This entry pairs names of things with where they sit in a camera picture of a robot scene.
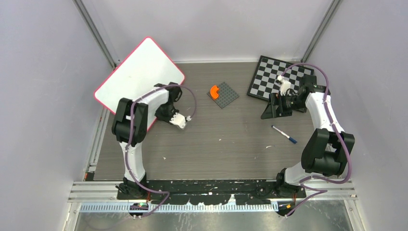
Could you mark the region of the grey lego baseplate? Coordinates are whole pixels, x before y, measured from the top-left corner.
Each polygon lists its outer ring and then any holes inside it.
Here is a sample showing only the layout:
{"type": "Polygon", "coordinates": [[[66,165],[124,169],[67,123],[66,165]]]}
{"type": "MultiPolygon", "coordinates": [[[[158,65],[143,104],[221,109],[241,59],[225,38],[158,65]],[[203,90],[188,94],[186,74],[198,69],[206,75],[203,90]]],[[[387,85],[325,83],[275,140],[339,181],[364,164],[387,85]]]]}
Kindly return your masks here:
{"type": "Polygon", "coordinates": [[[209,96],[209,92],[207,95],[221,108],[225,108],[228,106],[230,103],[232,103],[234,100],[239,98],[239,94],[226,82],[222,82],[218,84],[220,91],[219,91],[219,98],[216,100],[213,100],[209,96]]]}

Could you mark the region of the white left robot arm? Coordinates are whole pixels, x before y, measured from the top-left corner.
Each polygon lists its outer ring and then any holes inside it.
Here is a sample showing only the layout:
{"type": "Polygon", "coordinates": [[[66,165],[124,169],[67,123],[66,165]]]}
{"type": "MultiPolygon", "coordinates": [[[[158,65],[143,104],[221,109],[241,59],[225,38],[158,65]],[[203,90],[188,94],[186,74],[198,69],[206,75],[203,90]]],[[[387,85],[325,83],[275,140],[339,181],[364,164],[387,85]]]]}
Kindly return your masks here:
{"type": "Polygon", "coordinates": [[[112,124],[112,133],[119,142],[124,156],[125,173],[118,189],[136,199],[147,195],[146,171],[142,160],[142,142],[155,120],[184,129],[187,118],[174,107],[182,96],[180,85],[156,84],[153,90],[137,100],[122,98],[112,124]]]}

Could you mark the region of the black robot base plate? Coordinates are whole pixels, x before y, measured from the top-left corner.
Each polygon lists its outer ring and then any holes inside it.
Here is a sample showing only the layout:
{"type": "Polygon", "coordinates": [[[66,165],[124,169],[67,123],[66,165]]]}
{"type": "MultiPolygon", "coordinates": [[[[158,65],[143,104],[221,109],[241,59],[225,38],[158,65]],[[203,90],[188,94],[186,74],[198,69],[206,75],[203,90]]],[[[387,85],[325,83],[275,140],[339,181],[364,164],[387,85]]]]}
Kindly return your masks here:
{"type": "Polygon", "coordinates": [[[265,205],[271,199],[303,199],[304,190],[284,191],[275,180],[149,180],[148,192],[129,180],[116,188],[119,200],[146,200],[154,205],[225,205],[235,199],[238,205],[265,205]]]}

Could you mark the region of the pink-framed whiteboard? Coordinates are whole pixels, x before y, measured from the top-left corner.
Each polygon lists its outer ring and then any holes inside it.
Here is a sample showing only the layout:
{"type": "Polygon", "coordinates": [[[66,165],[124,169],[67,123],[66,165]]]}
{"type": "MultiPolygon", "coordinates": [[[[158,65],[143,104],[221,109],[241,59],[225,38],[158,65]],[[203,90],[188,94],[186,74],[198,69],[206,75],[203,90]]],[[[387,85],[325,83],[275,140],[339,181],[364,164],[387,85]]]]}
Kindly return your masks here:
{"type": "Polygon", "coordinates": [[[122,98],[148,105],[146,128],[149,129],[157,120],[156,110],[170,97],[168,90],[159,87],[171,83],[180,85],[184,79],[168,55],[147,37],[95,90],[94,97],[112,113],[116,113],[122,98]]]}

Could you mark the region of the orange curved block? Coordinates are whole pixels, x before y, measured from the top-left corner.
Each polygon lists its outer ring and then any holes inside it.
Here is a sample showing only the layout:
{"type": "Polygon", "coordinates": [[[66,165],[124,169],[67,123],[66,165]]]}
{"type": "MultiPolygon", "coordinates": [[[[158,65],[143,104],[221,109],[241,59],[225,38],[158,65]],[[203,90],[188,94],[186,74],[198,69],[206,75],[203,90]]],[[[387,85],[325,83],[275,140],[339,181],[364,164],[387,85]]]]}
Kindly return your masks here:
{"type": "Polygon", "coordinates": [[[220,88],[218,85],[213,85],[209,91],[209,96],[213,99],[216,100],[219,98],[219,91],[220,88]]]}

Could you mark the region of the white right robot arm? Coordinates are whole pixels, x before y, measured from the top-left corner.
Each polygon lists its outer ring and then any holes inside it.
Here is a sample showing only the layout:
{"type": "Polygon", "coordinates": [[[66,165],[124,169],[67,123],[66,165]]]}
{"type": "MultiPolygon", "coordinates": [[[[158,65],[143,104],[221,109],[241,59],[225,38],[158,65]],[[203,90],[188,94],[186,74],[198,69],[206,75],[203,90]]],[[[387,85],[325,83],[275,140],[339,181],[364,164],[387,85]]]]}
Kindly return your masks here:
{"type": "Polygon", "coordinates": [[[313,177],[342,175],[355,138],[338,124],[331,106],[330,91],[326,86],[317,84],[316,76],[304,76],[297,91],[282,76],[277,77],[277,83],[279,90],[270,94],[261,119],[291,116],[293,111],[308,111],[314,126],[300,162],[284,168],[276,176],[274,192],[284,198],[298,193],[301,183],[313,177]]]}

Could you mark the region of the aluminium frame rail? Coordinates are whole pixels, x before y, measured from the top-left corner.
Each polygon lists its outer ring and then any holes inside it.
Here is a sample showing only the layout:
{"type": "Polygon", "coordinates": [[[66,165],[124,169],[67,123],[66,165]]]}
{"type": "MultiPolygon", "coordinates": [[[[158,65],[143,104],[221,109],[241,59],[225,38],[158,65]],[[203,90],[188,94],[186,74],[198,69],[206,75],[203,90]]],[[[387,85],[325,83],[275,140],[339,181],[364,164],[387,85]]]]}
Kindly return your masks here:
{"type": "Polygon", "coordinates": [[[131,199],[120,195],[118,181],[79,181],[74,182],[68,197],[70,203],[78,203],[81,212],[138,212],[134,206],[141,206],[141,213],[200,213],[200,212],[277,212],[285,206],[294,207],[311,196],[311,201],[357,200],[352,182],[330,184],[321,180],[305,183],[297,196],[278,198],[276,196],[258,199],[244,192],[211,192],[202,194],[174,193],[163,205],[161,197],[151,195],[148,198],[131,199]]]}

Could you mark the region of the blue marker cap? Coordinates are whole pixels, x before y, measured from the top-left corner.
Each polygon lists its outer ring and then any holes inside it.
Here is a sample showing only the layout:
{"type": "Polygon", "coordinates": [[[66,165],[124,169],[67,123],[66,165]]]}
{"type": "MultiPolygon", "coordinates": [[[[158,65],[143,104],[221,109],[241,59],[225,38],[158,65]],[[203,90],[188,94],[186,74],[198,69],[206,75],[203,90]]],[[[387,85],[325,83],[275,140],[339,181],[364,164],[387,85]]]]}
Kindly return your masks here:
{"type": "Polygon", "coordinates": [[[289,137],[288,139],[289,139],[289,141],[292,142],[293,144],[296,144],[296,143],[297,143],[297,141],[296,141],[295,139],[293,139],[292,137],[289,137]]]}

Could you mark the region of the white marker pen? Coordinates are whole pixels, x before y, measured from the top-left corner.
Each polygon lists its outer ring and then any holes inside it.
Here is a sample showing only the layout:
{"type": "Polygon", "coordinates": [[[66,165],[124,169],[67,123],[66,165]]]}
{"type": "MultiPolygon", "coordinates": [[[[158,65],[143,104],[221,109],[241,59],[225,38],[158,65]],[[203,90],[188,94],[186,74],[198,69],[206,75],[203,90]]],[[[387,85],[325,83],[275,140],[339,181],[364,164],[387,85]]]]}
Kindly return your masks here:
{"type": "Polygon", "coordinates": [[[274,125],[271,126],[274,130],[276,130],[277,132],[279,132],[281,135],[283,135],[284,137],[286,137],[287,139],[290,139],[291,137],[289,135],[287,135],[285,132],[281,131],[280,129],[278,129],[277,127],[275,127],[274,125]]]}

